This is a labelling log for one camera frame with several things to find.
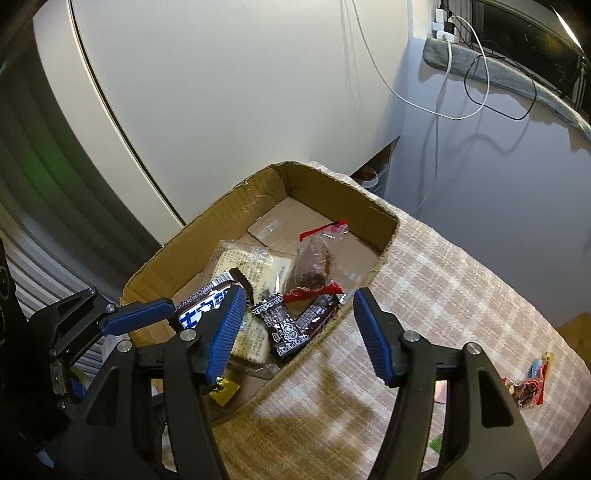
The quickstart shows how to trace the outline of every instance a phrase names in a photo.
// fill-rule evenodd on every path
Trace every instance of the packaged bread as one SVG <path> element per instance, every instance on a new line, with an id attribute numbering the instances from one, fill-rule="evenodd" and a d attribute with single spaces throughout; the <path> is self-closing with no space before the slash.
<path id="1" fill-rule="evenodd" d="M 240 269 L 252 285 L 254 302 L 257 304 L 284 291 L 295 260 L 294 255 L 267 247 L 221 241 L 210 262 L 209 278 L 215 278 L 231 268 Z M 232 355 L 253 364 L 272 362 L 267 327 L 250 310 L 246 311 Z"/>

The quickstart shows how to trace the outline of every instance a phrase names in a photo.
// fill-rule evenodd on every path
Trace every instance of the black cable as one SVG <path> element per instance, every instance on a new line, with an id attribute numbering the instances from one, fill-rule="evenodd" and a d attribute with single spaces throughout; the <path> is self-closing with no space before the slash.
<path id="1" fill-rule="evenodd" d="M 468 98 L 475 104 L 477 105 L 482 105 L 481 103 L 477 102 L 474 100 L 474 98 L 471 97 L 470 92 L 468 92 L 468 86 L 466 84 L 466 79 L 468 78 L 468 74 L 470 73 L 470 71 L 472 70 L 472 67 L 474 66 L 474 63 L 476 62 L 476 60 L 478 60 L 480 57 L 482 57 L 482 53 L 480 55 L 478 55 L 477 57 L 474 57 L 474 60 L 472 60 L 472 63 L 470 64 L 470 67 L 468 68 L 466 74 L 464 75 L 464 90 L 466 91 L 466 94 L 468 95 Z M 484 105 L 484 108 L 488 108 L 489 110 L 492 110 L 493 112 L 498 113 L 499 115 L 505 116 L 507 118 L 510 118 L 511 120 L 515 120 L 516 122 L 519 122 L 520 120 L 523 120 L 526 116 L 528 116 L 531 112 L 531 109 L 534 107 L 534 103 L 538 98 L 538 88 L 535 86 L 535 80 L 531 75 L 528 75 L 530 77 L 531 83 L 534 86 L 534 99 L 531 102 L 530 107 L 527 109 L 526 113 L 519 118 L 515 118 L 514 116 L 511 115 L 507 115 L 506 113 L 500 112 L 498 111 L 496 108 L 493 108 L 491 106 L 488 105 Z"/>
<path id="2" fill-rule="evenodd" d="M 450 9 L 450 8 L 448 8 L 448 9 L 447 9 L 447 11 L 448 11 L 448 13 L 450 14 L 450 16 L 454 16 L 454 13 L 451 11 L 451 9 Z M 461 39 L 461 40 L 462 40 L 462 41 L 463 41 L 463 42 L 466 44 L 466 46 L 467 46 L 469 49 L 471 49 L 471 50 L 474 50 L 474 51 L 477 51 L 477 50 L 475 50 L 475 49 L 473 48 L 473 46 L 472 46 L 472 44 L 471 44 L 471 43 L 468 43 L 468 42 L 467 42 L 467 41 L 464 39 L 464 37 L 462 36 L 462 29 L 461 29 L 461 28 L 458 28 L 458 29 L 457 29 L 457 32 L 458 32 L 458 34 L 460 35 L 460 39 Z M 536 101 L 536 100 L 537 100 L 537 98 L 538 98 L 538 88 L 536 87 L 536 85 L 535 85 L 535 80 L 534 80 L 534 78 L 533 78 L 533 77 L 530 75 L 530 73 L 529 73 L 528 71 L 526 71 L 526 70 L 525 70 L 523 67 L 521 67 L 519 64 L 517 64 L 516 62 L 514 62 L 514 61 L 513 61 L 513 59 L 510 59 L 509 55 L 507 55 L 507 54 L 506 54 L 506 53 L 503 51 L 503 49 L 501 48 L 501 46 L 500 46 L 500 45 L 499 45 L 497 42 L 495 42 L 495 41 L 492 41 L 492 42 L 493 42 L 493 43 L 494 43 L 494 44 L 495 44 L 497 47 L 499 47 L 499 51 L 500 51 L 500 52 L 501 52 L 503 55 L 505 55 L 505 56 L 504 56 L 504 57 L 502 57 L 502 56 L 500 56 L 500 55 L 496 55 L 496 54 L 495 54 L 495 51 L 494 51 L 494 50 L 492 50 L 492 49 L 490 48 L 490 50 L 491 50 L 492 54 L 490 54 L 490 55 L 487 55 L 487 58 L 490 58 L 490 59 L 497 59 L 497 60 L 502 60 L 502 61 L 505 61 L 505 62 L 507 62 L 509 65 L 511 65 L 512 67 L 514 67 L 514 68 L 516 68 L 517 70 L 519 70 L 519 71 L 520 71 L 521 73 L 523 73 L 524 75 L 527 75 L 527 76 L 530 78 L 532 85 L 534 86 L 534 99 L 533 99 L 533 101 L 531 102 L 531 105 L 530 105 L 530 107 L 527 109 L 526 113 L 525 113 L 525 114 L 524 114 L 522 117 L 520 117 L 520 118 L 515 118 L 514 116 L 507 115 L 506 113 L 503 113 L 503 112 L 501 112 L 501 111 L 497 110 L 496 108 L 493 108 L 493 107 L 491 107 L 491 106 L 488 106 L 488 105 L 483 105 L 483 107 L 484 107 L 484 108 L 488 108 L 489 110 L 492 110 L 493 112 L 495 112 L 495 113 L 498 113 L 499 115 L 502 115 L 502 116 L 504 116 L 504 117 L 507 117 L 507 118 L 509 118 L 509 119 L 511 119 L 511 120 L 515 120 L 516 122 L 519 122 L 519 121 L 523 120 L 525 117 L 527 117 L 527 116 L 530 114 L 530 112 L 531 112 L 532 108 L 534 107 L 534 103 L 535 103 L 535 101 Z M 467 84 L 466 84 L 466 79 L 467 79 L 467 77 L 468 77 L 468 74 L 469 74 L 469 73 L 470 73 L 470 71 L 472 70 L 472 67 L 474 66 L 474 63 L 475 63 L 475 62 L 476 62 L 476 60 L 478 60 L 480 57 L 482 57 L 482 53 L 480 53 L 480 54 L 479 54 L 477 57 L 474 57 L 474 60 L 472 60 L 472 63 L 470 64 L 470 67 L 468 68 L 468 70 L 466 71 L 466 74 L 464 75 L 464 90 L 466 91 L 466 94 L 468 95 L 468 98 L 469 98 L 469 99 L 470 99 L 470 100 L 471 100 L 473 103 L 477 104 L 478 106 L 481 106 L 482 104 L 481 104 L 481 103 L 479 103 L 479 102 L 477 102 L 477 101 L 475 101 L 475 100 L 474 100 L 474 98 L 472 98 L 472 96 L 470 95 L 470 92 L 468 92 L 468 86 L 467 86 Z"/>

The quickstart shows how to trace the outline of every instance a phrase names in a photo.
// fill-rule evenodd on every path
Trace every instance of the metal screw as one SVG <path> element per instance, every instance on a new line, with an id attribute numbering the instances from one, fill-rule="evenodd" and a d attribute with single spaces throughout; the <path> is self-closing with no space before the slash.
<path id="1" fill-rule="evenodd" d="M 471 355 L 479 355 L 480 353 L 482 353 L 482 347 L 474 342 L 468 343 L 466 345 L 466 350 Z"/>
<path id="2" fill-rule="evenodd" d="M 402 336 L 407 342 L 418 342 L 421 338 L 421 336 L 414 330 L 405 330 Z"/>
<path id="3" fill-rule="evenodd" d="M 197 337 L 197 332 L 192 328 L 188 328 L 183 330 L 179 337 L 181 337 L 181 340 L 184 340 L 185 342 L 190 342 L 191 340 L 195 340 Z"/>
<path id="4" fill-rule="evenodd" d="M 120 351 L 121 353 L 125 353 L 125 352 L 129 352 L 131 350 L 131 347 L 133 347 L 133 343 L 131 343 L 131 340 L 121 340 L 118 344 L 117 344 L 117 350 Z"/>

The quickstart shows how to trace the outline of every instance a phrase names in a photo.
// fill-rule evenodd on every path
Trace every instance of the plastic bag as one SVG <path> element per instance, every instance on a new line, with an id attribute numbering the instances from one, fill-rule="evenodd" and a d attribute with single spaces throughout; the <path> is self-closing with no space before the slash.
<path id="1" fill-rule="evenodd" d="M 209 278 L 230 268 L 238 268 L 252 284 L 254 302 L 280 293 L 293 268 L 295 257 L 267 247 L 221 241 L 210 261 Z M 278 368 L 271 355 L 267 327 L 247 310 L 240 326 L 230 364 L 260 378 L 273 377 Z"/>
<path id="2" fill-rule="evenodd" d="M 300 235 L 295 267 L 284 294 L 286 303 L 343 293 L 335 271 L 339 244 L 347 232 L 347 221 L 339 220 Z"/>

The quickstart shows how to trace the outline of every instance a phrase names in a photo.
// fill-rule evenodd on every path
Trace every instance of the red candy package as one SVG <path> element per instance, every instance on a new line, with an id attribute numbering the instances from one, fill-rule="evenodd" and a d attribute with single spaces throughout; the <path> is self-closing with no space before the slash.
<path id="1" fill-rule="evenodd" d="M 553 359 L 554 354 L 551 352 L 545 352 L 541 358 L 535 359 L 529 377 L 521 383 L 510 378 L 502 379 L 519 408 L 531 408 L 544 403 L 544 384 L 550 375 Z"/>
<path id="2" fill-rule="evenodd" d="M 334 273 L 339 244 L 348 232 L 347 220 L 339 220 L 300 234 L 295 267 L 283 295 L 286 303 L 343 293 Z"/>

